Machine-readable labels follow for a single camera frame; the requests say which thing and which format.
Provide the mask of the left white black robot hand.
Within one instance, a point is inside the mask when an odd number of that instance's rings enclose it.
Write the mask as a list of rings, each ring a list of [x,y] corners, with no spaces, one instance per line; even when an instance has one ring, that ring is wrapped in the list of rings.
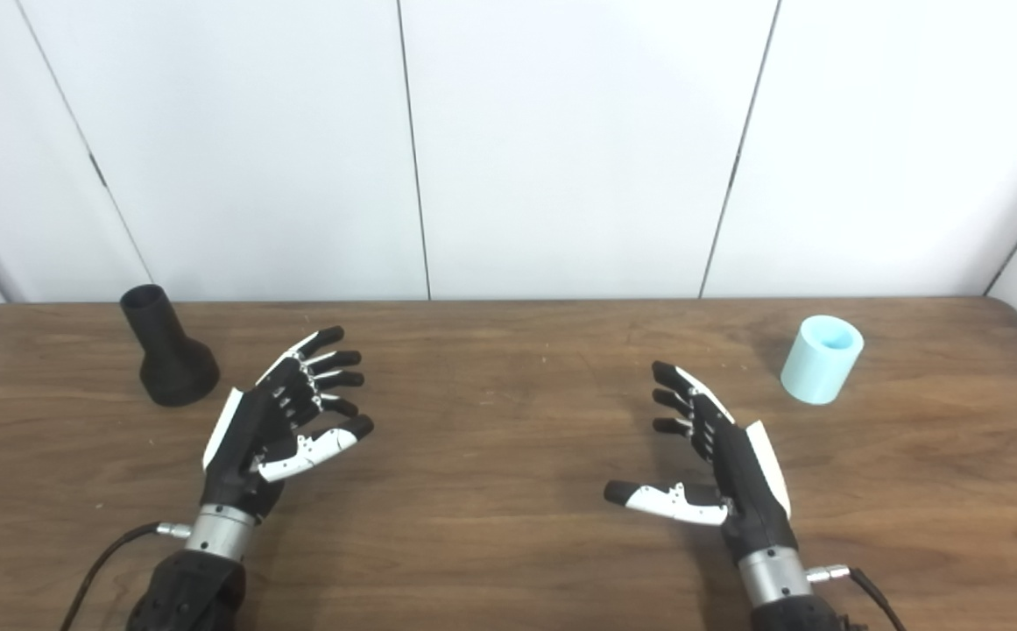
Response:
[[[307,335],[281,352],[248,390],[233,388],[202,456],[201,506],[237,510],[261,523],[287,480],[356,446],[373,420],[336,395],[360,387],[363,356],[336,349],[343,327]]]

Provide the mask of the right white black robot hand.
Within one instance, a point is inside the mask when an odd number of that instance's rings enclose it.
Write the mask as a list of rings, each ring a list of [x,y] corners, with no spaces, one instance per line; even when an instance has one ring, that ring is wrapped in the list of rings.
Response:
[[[719,528],[733,563],[765,549],[799,550],[783,471],[764,424],[738,426],[707,385],[679,366],[653,362],[651,369],[659,385],[653,400],[676,412],[653,419],[653,431],[687,440],[715,483],[609,480],[604,498],[629,510]]]

